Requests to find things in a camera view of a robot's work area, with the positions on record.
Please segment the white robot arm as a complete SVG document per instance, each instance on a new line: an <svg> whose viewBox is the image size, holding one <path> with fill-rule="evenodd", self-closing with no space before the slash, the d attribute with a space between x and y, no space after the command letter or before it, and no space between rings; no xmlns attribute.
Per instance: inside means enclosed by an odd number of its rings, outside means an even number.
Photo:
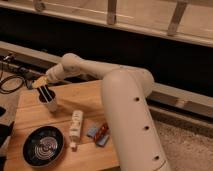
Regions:
<svg viewBox="0 0 213 171"><path fill-rule="evenodd" d="M101 81L102 105L121 171L171 171L146 102L155 84L150 71L67 53L33 87L42 89L83 73Z"/></svg>

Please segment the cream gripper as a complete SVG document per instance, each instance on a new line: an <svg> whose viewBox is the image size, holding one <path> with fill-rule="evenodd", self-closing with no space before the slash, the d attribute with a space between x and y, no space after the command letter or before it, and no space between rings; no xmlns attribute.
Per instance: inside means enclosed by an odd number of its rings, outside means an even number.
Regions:
<svg viewBox="0 0 213 171"><path fill-rule="evenodd" d="M42 102L45 102L45 103L53 100L53 96L51 95L51 92L45 86L47 84L48 84L48 79L46 76L39 77L32 84L33 88L38 88L38 92L39 92L40 96L42 97Z"/></svg>

